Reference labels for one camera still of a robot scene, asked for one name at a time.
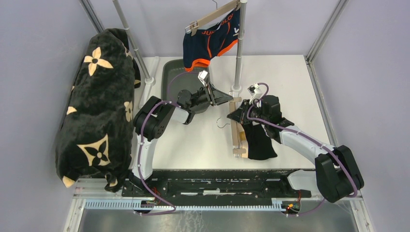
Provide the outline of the wooden clip hanger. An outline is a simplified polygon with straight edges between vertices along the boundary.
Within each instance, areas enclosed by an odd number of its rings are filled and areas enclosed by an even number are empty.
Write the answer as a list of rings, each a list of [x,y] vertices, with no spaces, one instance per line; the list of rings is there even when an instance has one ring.
[[[221,17],[225,13],[233,9],[239,9],[241,2],[239,0],[232,0],[227,4],[217,8],[216,10],[208,13],[207,15],[203,16],[202,18],[191,22],[187,27],[185,27],[185,33],[191,34],[192,36],[197,32],[200,27],[205,26],[206,24],[210,23],[211,21]]]
[[[221,117],[217,119],[216,125],[218,128],[223,129],[227,126],[230,126],[230,131],[232,134],[232,144],[233,144],[233,155],[236,158],[245,158],[249,157],[249,145],[246,139],[245,130],[242,125],[230,119],[228,122],[220,122]]]

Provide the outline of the black underwear white waistband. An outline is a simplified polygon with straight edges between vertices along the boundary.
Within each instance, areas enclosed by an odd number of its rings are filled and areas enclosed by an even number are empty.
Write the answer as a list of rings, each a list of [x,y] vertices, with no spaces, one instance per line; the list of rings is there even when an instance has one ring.
[[[252,123],[239,126],[239,137],[243,148],[246,150],[241,156],[250,160],[268,160],[278,155],[274,151],[271,138],[269,138],[261,124]]]

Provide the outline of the navy orange underwear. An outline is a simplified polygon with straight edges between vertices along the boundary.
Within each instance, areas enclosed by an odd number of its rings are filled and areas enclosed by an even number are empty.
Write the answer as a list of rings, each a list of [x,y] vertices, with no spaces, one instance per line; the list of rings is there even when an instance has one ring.
[[[196,67],[208,67],[211,59],[228,52],[238,42],[241,10],[232,10],[219,23],[208,29],[198,29],[183,39],[183,65],[191,72]]]

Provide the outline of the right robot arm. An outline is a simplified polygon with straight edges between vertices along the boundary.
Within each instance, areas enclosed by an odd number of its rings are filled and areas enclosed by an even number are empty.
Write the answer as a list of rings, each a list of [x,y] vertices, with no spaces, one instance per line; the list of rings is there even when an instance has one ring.
[[[227,115],[245,130],[248,145],[264,158],[276,156],[271,142],[290,147],[315,166],[319,193],[329,202],[356,197],[364,180],[350,148],[322,143],[283,117],[279,98],[266,95],[261,99],[242,101]]]

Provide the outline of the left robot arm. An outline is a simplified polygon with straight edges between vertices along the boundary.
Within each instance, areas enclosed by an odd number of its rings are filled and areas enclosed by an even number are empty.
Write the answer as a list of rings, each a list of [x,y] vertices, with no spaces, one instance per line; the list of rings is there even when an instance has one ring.
[[[187,89],[179,91],[177,101],[150,97],[133,120],[139,146],[132,170],[138,178],[133,185],[134,191],[142,197],[151,193],[152,183],[147,179],[153,173],[155,147],[171,120],[188,125],[196,114],[192,110],[196,106],[218,106],[233,99],[233,96],[218,90],[211,82],[196,93]]]

